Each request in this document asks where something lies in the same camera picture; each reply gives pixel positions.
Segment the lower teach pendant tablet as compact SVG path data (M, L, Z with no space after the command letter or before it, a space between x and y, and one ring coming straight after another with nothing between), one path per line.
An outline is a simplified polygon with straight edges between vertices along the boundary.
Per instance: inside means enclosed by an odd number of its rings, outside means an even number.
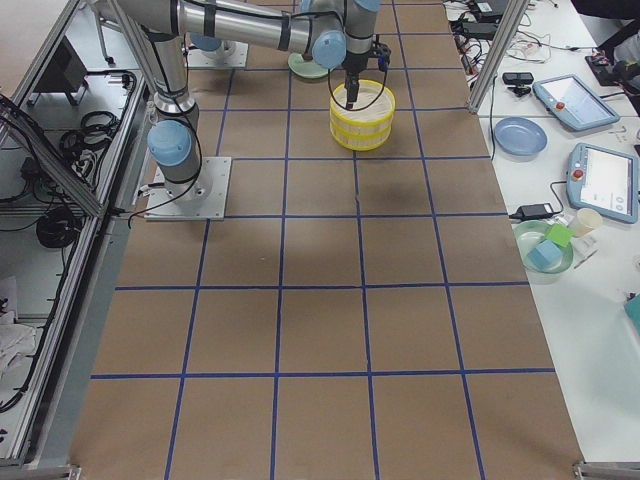
M566 192L572 207L634 224L639 217L639 159L601 146L579 143L568 160Z

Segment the light green plate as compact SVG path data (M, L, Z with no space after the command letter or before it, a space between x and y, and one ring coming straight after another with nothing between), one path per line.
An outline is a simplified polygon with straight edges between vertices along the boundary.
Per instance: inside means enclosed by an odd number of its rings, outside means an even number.
M290 71L303 80L320 80L326 78L331 72L330 69L318 65L314 60L307 59L300 53L291 53L287 63Z

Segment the blue plate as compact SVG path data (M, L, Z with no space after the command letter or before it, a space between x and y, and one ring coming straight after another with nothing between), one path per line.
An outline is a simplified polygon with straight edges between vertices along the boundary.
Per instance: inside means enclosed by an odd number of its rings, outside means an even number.
M505 152L515 156L537 155L547 146L545 131L537 123L522 117L501 119L494 127L494 137Z

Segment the aluminium frame post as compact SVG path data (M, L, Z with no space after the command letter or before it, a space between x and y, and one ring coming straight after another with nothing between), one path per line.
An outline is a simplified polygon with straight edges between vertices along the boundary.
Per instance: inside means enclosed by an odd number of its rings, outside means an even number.
M471 90L468 101L468 110L470 113L478 113L484 97L497 74L499 65L524 16L527 5L527 0L511 0L507 3L506 10L498 26L485 62Z

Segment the black power adapter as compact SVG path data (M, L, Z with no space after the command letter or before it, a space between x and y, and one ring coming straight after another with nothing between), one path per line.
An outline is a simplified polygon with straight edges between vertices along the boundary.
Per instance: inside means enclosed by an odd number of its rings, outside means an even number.
M519 206L509 218L514 221L544 220L559 214L550 203L536 203Z

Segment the teach pendant tablet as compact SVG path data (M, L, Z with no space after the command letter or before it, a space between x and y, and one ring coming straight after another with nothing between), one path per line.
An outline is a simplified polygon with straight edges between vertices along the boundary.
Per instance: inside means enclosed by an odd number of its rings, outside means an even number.
M601 146L579 143L568 160L566 192L572 207L634 224L639 217L639 159Z
M573 74L536 81L532 90L545 108L574 131L617 123L620 116Z

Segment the green plate with blocks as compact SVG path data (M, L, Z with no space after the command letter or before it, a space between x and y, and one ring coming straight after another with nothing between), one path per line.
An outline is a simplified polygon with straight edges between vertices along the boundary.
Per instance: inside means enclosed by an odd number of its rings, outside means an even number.
M513 234L526 269L542 274L559 274L569 269L574 252L571 244L561 247L547 237L551 224L529 220L516 225Z

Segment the paper cup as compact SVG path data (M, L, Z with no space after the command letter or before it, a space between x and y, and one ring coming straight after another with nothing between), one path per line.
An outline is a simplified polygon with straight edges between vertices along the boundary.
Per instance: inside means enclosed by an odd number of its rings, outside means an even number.
M569 228L575 237L582 237L598 229L602 224L603 218L599 212L592 208L581 208L571 220Z

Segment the blue foam block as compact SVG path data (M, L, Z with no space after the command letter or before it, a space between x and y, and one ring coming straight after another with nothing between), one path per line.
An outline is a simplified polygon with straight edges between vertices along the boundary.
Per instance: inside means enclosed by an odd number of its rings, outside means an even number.
M539 271L553 269L562 258L562 250L549 240L537 244L527 254L527 259Z

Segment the upper teach pendant tablet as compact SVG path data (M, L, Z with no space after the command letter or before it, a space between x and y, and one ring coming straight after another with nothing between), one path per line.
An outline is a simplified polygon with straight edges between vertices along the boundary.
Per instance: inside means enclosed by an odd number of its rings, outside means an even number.
M574 131L617 123L620 116L573 74L536 81L532 90L545 108Z

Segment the yellow steamer layer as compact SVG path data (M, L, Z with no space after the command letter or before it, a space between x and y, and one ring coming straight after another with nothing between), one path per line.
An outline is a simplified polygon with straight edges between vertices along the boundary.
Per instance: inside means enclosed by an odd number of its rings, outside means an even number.
M332 138L340 146L352 151L370 151L382 146L390 136L391 123L354 125L338 120L329 123Z
M339 84L330 99L330 125L343 132L371 135L391 126L396 99L388 87L372 80L360 80L357 101L347 109L347 91Z

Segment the white crumpled cloth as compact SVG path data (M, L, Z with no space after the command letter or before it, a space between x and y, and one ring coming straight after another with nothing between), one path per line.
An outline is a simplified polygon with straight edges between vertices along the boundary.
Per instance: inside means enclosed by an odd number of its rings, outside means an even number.
M18 288L15 276L1 279L1 407L24 387L37 348L38 333L18 314Z

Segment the green foam block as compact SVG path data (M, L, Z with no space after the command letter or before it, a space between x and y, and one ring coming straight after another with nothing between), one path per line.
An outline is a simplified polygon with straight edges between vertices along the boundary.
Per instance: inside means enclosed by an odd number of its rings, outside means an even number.
M545 233L545 239L551 241L559 248L566 248L574 235L574 231L560 223L554 223L549 226Z

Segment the black webcam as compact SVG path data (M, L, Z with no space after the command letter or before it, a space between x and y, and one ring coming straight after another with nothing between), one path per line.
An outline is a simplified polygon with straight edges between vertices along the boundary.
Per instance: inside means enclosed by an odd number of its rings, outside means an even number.
M521 98L531 93L534 77L530 72L504 72L502 81L516 97Z

